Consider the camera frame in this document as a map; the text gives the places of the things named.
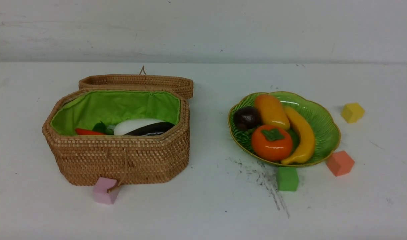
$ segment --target basket lid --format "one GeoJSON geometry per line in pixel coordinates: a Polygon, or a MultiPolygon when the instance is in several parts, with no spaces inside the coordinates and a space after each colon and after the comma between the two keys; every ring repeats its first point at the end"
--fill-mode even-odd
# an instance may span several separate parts
{"type": "Polygon", "coordinates": [[[181,97],[190,99],[193,97],[193,81],[191,79],[175,77],[175,76],[160,76],[147,75],[144,66],[139,74],[107,74],[94,75],[84,78],[79,81],[79,89],[83,88],[101,88],[104,86],[160,86],[171,88],[181,97]]]}

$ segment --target green fabric lining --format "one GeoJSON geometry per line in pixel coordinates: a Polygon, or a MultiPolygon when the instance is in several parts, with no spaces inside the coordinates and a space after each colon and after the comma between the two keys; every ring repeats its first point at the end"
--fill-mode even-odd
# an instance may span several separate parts
{"type": "Polygon", "coordinates": [[[130,119],[156,118],[177,124],[180,106],[177,97],[163,91],[90,91],[64,105],[51,126],[61,135],[74,136],[75,128],[92,130],[100,121],[116,125],[130,119]]]}

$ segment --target green block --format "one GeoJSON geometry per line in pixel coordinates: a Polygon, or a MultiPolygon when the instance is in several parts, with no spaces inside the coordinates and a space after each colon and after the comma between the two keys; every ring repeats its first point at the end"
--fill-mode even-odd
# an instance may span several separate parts
{"type": "Polygon", "coordinates": [[[276,179],[279,191],[295,192],[300,182],[295,167],[279,167],[276,179]]]}

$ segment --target pink block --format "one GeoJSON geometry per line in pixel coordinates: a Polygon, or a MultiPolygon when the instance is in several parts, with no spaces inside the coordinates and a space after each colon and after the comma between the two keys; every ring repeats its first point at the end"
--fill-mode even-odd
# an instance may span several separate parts
{"type": "Polygon", "coordinates": [[[335,152],[327,160],[326,165],[334,176],[341,176],[351,171],[354,160],[345,151],[335,152]]]}
{"type": "Polygon", "coordinates": [[[94,186],[92,192],[94,193],[94,200],[98,203],[113,204],[118,197],[120,188],[107,193],[107,190],[118,183],[115,179],[100,178],[94,186]]]}

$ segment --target banana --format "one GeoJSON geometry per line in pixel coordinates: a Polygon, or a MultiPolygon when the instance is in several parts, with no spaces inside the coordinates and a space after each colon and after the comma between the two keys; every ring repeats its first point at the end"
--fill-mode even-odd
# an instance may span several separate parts
{"type": "Polygon", "coordinates": [[[291,128],[298,134],[300,144],[292,155],[282,160],[281,163],[288,165],[291,163],[305,163],[314,154],[316,139],[310,124],[295,109],[286,106],[286,116],[291,123],[291,128]]]}

